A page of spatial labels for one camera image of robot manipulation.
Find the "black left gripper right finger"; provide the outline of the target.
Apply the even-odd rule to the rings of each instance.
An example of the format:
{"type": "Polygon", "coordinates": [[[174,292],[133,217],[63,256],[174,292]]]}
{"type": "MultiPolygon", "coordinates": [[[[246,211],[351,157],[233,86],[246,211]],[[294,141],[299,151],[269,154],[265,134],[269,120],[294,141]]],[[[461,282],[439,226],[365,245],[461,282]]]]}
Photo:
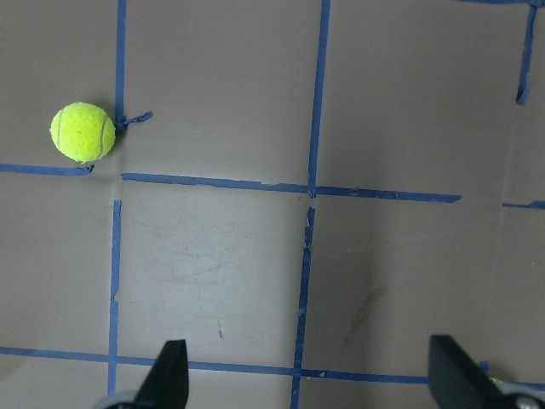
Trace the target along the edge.
{"type": "Polygon", "coordinates": [[[511,407],[511,398],[499,390],[449,335],[429,338],[427,377],[438,408],[511,407]]]}

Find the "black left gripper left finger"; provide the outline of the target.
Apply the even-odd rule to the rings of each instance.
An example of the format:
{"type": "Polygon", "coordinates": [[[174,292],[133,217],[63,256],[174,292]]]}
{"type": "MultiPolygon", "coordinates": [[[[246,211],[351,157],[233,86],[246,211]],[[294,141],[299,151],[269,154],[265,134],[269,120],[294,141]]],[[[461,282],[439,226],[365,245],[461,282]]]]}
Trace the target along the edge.
{"type": "Polygon", "coordinates": [[[167,341],[131,402],[133,408],[186,407],[189,396],[185,340],[167,341]]]}

